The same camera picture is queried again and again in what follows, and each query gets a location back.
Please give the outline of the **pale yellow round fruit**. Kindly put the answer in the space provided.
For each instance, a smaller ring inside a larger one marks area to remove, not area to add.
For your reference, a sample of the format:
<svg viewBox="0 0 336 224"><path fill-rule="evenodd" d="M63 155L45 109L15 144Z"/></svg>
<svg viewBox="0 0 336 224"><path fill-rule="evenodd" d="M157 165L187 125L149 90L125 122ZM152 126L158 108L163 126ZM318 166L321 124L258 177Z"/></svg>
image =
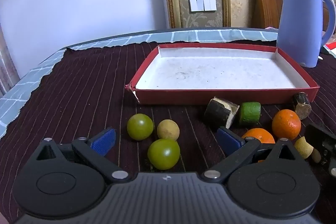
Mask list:
<svg viewBox="0 0 336 224"><path fill-rule="evenodd" d="M311 157L316 163L321 161L320 153L306 141L304 136L295 142L294 147L297 149L303 159Z"/></svg>

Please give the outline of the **brown sugarcane stub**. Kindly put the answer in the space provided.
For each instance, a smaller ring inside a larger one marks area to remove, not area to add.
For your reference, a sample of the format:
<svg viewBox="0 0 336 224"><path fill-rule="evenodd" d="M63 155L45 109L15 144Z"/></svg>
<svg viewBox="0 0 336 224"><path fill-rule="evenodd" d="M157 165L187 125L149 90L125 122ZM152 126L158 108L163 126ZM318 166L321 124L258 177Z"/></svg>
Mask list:
<svg viewBox="0 0 336 224"><path fill-rule="evenodd" d="M293 97L294 112L300 120L306 119L311 113L311 105L307 94L299 92Z"/></svg>

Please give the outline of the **orange tangerine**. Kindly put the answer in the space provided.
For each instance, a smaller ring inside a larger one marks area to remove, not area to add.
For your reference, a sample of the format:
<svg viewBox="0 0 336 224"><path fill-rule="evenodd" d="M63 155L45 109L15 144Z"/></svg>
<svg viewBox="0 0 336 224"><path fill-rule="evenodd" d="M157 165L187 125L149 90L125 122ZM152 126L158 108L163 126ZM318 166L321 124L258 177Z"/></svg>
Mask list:
<svg viewBox="0 0 336 224"><path fill-rule="evenodd" d="M301 131L301 120L292 110L280 110L272 120L272 131L279 139L294 140Z"/></svg>
<svg viewBox="0 0 336 224"><path fill-rule="evenodd" d="M271 133L263 128L253 128L248 130L242 138L253 137L258 139L261 143L274 144L275 140Z"/></svg>

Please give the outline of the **orange tangerine front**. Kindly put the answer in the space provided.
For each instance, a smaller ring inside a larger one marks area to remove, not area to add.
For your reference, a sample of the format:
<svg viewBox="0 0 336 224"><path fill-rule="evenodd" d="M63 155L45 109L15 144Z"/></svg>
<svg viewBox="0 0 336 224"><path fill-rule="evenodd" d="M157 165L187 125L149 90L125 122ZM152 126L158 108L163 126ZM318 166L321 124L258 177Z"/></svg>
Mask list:
<svg viewBox="0 0 336 224"><path fill-rule="evenodd" d="M271 133L263 128L253 128L248 130L242 138L253 137L258 139L261 143L274 144L275 140Z"/></svg>

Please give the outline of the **green lime cylinder piece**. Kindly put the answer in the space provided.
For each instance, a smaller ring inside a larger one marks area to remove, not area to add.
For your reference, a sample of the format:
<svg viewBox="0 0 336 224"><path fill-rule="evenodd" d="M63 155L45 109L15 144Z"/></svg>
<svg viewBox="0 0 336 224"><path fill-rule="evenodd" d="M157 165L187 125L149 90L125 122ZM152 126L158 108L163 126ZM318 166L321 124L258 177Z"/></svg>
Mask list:
<svg viewBox="0 0 336 224"><path fill-rule="evenodd" d="M257 123L261 115L261 104L259 102L244 102L240 106L240 123Z"/></svg>

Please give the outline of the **large dark sugarcane piece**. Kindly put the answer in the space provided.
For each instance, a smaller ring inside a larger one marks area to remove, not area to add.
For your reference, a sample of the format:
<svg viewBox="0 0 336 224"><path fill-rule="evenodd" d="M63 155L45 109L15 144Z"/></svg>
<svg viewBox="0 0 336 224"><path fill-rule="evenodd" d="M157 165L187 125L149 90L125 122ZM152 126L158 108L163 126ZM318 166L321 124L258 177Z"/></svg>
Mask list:
<svg viewBox="0 0 336 224"><path fill-rule="evenodd" d="M205 121L218 127L230 128L240 106L228 100L214 97L205 111Z"/></svg>

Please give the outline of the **green tomato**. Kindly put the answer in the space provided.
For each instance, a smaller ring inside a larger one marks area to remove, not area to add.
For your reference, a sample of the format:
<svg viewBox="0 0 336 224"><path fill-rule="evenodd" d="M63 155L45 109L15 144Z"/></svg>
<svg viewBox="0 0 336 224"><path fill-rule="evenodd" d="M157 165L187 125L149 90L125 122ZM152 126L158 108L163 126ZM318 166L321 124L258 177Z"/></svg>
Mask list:
<svg viewBox="0 0 336 224"><path fill-rule="evenodd" d="M158 139L150 145L147 151L149 161L159 170L167 170L175 166L180 154L179 144L171 139Z"/></svg>
<svg viewBox="0 0 336 224"><path fill-rule="evenodd" d="M154 130L153 121L145 114L134 114L127 122L127 133L134 140L150 137Z"/></svg>

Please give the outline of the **green tomato front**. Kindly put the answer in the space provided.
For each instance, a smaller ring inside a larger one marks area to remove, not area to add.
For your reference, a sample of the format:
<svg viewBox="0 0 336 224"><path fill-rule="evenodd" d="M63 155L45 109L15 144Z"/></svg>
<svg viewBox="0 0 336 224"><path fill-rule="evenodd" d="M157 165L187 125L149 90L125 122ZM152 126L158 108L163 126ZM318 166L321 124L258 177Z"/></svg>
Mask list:
<svg viewBox="0 0 336 224"><path fill-rule="evenodd" d="M159 170L167 170L175 166L180 154L179 144L171 139L158 139L150 145L147 151L149 161Z"/></svg>

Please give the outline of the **tan longan fruit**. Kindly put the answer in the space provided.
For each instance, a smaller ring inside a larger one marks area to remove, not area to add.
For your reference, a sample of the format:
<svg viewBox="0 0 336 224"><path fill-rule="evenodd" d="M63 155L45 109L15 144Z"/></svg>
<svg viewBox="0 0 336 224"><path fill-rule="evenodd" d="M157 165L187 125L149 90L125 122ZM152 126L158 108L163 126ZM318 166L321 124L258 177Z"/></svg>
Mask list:
<svg viewBox="0 0 336 224"><path fill-rule="evenodd" d="M157 135L159 139L177 140L179 138L180 129L175 121L165 119L161 121L157 127Z"/></svg>

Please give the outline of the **blue electric kettle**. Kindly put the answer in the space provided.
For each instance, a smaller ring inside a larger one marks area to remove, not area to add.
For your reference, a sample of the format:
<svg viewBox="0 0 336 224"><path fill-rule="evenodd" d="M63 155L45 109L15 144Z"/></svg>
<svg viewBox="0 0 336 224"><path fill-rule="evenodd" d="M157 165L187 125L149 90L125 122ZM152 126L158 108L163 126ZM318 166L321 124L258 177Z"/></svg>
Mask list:
<svg viewBox="0 0 336 224"><path fill-rule="evenodd" d="M276 45L299 65L315 67L334 30L333 0L282 0Z"/></svg>

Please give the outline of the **blue plaid bed sheet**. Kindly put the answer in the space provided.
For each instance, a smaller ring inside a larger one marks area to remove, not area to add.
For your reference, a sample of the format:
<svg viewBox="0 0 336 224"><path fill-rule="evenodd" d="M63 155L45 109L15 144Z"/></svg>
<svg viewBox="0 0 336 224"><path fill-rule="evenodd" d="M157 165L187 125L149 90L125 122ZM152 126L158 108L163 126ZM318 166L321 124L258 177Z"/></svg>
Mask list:
<svg viewBox="0 0 336 224"><path fill-rule="evenodd" d="M276 30L192 29L128 34L71 46L32 69L1 99L1 139L36 134L59 139L122 122L124 85L157 45L277 38Z"/></svg>

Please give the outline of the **red cardboard box tray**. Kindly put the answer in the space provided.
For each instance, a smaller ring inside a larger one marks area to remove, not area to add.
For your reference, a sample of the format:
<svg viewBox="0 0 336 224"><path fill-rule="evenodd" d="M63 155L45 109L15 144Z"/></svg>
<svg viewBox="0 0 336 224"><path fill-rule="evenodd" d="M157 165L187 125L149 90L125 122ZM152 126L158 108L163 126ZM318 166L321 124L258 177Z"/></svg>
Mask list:
<svg viewBox="0 0 336 224"><path fill-rule="evenodd" d="M140 104L206 105L214 97L235 104L280 104L319 85L277 47L237 43L160 44L126 85Z"/></svg>

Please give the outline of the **wooden bed headboard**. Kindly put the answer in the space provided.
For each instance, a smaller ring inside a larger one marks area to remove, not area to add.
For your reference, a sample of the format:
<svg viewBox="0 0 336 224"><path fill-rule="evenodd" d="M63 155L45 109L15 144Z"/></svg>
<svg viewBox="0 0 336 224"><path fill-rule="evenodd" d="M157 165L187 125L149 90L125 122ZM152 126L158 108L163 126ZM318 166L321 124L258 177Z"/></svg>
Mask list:
<svg viewBox="0 0 336 224"><path fill-rule="evenodd" d="M282 11L282 0L255 0L252 11L251 27L278 28Z"/></svg>

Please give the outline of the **white wall light switch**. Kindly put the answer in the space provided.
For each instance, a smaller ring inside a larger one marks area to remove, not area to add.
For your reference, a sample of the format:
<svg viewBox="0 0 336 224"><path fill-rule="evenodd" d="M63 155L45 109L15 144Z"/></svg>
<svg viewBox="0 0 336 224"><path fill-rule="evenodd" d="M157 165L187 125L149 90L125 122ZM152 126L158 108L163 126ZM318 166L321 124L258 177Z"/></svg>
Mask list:
<svg viewBox="0 0 336 224"><path fill-rule="evenodd" d="M213 12L217 10L217 0L189 0L191 12Z"/></svg>

